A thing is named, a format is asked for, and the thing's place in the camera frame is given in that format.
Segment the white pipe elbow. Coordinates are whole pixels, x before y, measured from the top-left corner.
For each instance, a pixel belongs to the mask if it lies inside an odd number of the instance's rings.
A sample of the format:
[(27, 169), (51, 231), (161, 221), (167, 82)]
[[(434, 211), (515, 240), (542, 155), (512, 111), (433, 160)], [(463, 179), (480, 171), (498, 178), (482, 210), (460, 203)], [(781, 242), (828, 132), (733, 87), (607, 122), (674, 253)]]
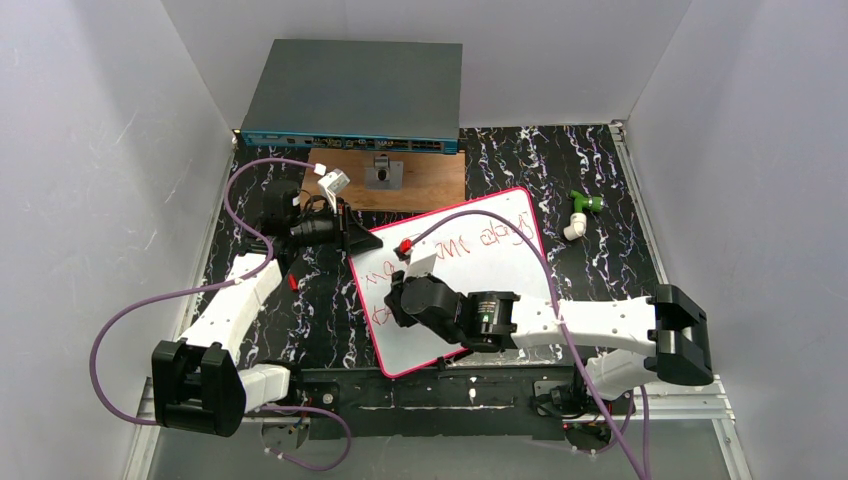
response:
[(575, 212), (569, 217), (569, 224), (563, 229), (563, 235), (568, 241), (575, 241), (586, 234), (587, 216), (584, 213)]

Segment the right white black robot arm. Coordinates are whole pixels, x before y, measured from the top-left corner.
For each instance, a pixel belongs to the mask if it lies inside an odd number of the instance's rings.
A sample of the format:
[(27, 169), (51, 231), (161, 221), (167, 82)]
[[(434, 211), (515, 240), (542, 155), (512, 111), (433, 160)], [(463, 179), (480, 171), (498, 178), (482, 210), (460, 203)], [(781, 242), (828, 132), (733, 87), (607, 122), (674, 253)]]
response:
[(654, 381), (714, 380), (706, 312), (672, 284), (628, 300), (551, 302), (512, 291), (460, 293), (432, 274), (398, 272), (384, 300), (400, 327), (424, 327), (473, 352), (604, 347), (583, 367), (587, 393), (603, 400)]

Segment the pink framed whiteboard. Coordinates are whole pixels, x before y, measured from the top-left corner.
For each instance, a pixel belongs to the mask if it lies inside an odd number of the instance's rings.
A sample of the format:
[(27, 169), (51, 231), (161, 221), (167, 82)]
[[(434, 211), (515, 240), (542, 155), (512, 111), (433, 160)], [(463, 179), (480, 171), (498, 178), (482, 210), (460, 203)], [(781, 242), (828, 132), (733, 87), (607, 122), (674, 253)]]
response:
[(534, 207), (530, 192), (515, 187), (374, 229), (382, 248), (353, 256), (350, 266), (386, 377), (404, 376), (463, 350), (424, 326), (397, 325), (384, 302), (392, 273), (406, 267), (394, 248), (456, 214), (457, 219), (436, 227), (415, 246), (435, 254), (433, 273), (437, 278), (462, 293), (513, 291), (547, 301), (549, 277), (536, 257), (544, 247)]

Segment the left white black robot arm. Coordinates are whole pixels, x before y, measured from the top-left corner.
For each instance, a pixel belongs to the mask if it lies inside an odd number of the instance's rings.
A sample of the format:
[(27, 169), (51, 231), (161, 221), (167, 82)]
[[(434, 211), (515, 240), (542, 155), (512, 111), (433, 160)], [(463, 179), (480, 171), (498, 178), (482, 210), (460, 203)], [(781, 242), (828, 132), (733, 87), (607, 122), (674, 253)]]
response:
[(288, 396), (292, 366), (268, 361), (239, 369), (240, 345), (303, 249), (331, 245), (353, 255), (382, 247), (339, 198), (348, 182), (340, 170), (324, 175), (317, 196), (324, 205), (314, 213), (302, 212), (294, 182), (265, 192), (261, 236), (235, 257), (227, 287), (178, 339), (161, 341), (152, 353), (158, 425), (228, 437), (245, 414)]

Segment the red marker cap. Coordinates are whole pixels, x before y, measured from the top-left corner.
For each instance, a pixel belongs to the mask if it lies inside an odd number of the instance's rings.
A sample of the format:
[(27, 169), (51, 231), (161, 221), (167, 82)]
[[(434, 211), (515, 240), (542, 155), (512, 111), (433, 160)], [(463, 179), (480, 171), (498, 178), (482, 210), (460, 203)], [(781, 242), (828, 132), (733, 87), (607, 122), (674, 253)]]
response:
[(293, 291), (293, 292), (299, 291), (299, 281), (295, 278), (294, 275), (289, 274), (287, 276), (287, 282), (288, 282), (288, 285), (289, 285), (289, 288), (290, 288), (291, 291)]

